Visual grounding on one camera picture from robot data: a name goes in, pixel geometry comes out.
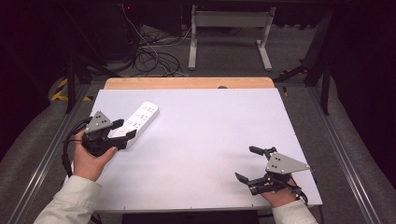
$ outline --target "gray surface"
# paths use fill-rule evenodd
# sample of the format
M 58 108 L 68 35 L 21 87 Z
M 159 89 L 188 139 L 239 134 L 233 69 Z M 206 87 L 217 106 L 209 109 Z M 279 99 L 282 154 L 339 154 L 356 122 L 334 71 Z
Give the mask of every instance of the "gray surface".
M 186 40 L 173 47 L 156 48 L 156 50 L 176 56 L 181 62 L 183 71 L 190 77 L 277 77 L 280 71 L 299 65 L 298 60 L 304 57 L 314 32 L 315 30 L 309 28 L 300 31 L 297 28 L 273 27 L 267 43 L 268 55 L 274 67 L 273 72 L 264 71 L 259 52 L 255 47 L 254 41 L 260 39 L 261 30 L 259 29 L 242 29 L 237 35 L 226 35 L 217 31 L 200 33 L 195 71 L 187 69 L 189 41 Z M 125 71 L 123 74 L 127 76 L 132 72 Z M 157 75 L 162 72 L 162 69 L 155 71 Z M 289 96 L 286 97 L 282 90 L 279 91 L 307 161 L 315 170 L 314 177 L 318 180 L 318 189 L 324 202 L 324 220 L 326 223 L 365 223 L 357 200 L 333 152 L 329 134 L 314 101 L 310 98 L 304 85 L 291 84 L 303 77 L 304 75 L 301 75 L 288 80 Z M 99 89 L 103 88 L 104 83 L 102 79 L 97 78 L 92 83 L 88 95 L 95 95 Z M 78 114 L 73 119 L 73 125 L 89 116 L 92 105 L 93 102 L 81 104 Z M 50 107 L 26 127 L 1 161 L 0 223 L 6 223 L 11 216 L 33 171 L 50 144 L 57 126 L 62 121 L 65 108 L 66 102 L 52 102 Z M 344 108 L 336 98 L 333 83 L 329 111 L 334 128 L 347 148 L 348 156 L 354 164 L 380 220 L 382 223 L 396 223 L 394 214 L 396 192 L 379 171 L 354 130 Z M 59 190 L 64 175 L 60 155 L 58 155 L 23 223 L 33 222 L 38 213 Z M 311 208 L 311 211 L 319 220 L 318 209 L 314 207 Z M 104 223 L 120 223 L 120 219 L 120 215 L 103 215 Z M 274 223 L 271 218 L 263 218 L 261 222 Z

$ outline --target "human hand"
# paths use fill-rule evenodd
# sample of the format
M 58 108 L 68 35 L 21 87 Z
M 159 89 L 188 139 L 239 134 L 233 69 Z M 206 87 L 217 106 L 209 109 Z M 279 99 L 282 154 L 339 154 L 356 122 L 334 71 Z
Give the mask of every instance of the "human hand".
M 116 154 L 117 148 L 111 147 L 102 156 L 94 157 L 81 144 L 83 134 L 84 131 L 81 131 L 75 135 L 74 175 L 96 181 L 105 168 L 106 163 Z
M 295 186 L 294 181 L 289 180 L 289 184 Z M 290 188 L 280 189 L 277 192 L 262 193 L 262 197 L 267 200 L 273 208 L 296 201 L 296 194 Z

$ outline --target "white sleeve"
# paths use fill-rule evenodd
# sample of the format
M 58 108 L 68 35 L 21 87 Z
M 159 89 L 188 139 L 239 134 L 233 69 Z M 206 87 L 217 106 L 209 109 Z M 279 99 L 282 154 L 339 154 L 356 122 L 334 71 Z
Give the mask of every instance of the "white sleeve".
M 35 224 L 88 223 L 101 190 L 99 184 L 72 175 L 41 211 L 35 219 Z
M 314 224 L 315 218 L 309 212 L 304 202 L 299 200 L 273 208 L 276 224 Z

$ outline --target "table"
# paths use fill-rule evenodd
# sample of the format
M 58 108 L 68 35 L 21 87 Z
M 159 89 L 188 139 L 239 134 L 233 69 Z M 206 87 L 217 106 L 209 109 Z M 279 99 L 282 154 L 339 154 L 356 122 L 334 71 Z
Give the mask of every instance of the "table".
M 103 192 L 97 212 L 267 208 L 267 201 L 252 196 L 234 176 L 265 174 L 266 159 L 248 147 L 276 147 L 306 162 L 269 78 L 111 78 L 92 113 L 101 110 L 112 120 L 128 119 L 142 101 L 158 105 L 160 114 L 131 148 L 120 150 L 106 166 L 98 179 Z M 294 178 L 310 204 L 321 204 L 309 171 Z

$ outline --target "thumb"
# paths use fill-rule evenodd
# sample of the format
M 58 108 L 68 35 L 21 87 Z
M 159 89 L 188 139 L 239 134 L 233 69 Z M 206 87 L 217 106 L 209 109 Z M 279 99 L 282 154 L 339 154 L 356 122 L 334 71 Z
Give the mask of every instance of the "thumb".
M 114 157 L 114 155 L 116 155 L 117 150 L 118 150 L 118 149 L 117 149 L 116 147 L 111 147 L 111 148 L 109 148 L 109 149 L 105 152 L 105 154 L 103 154 L 102 156 L 99 157 L 100 160 L 101 160 L 104 164 L 106 164 L 108 161 L 110 161 L 110 160 Z

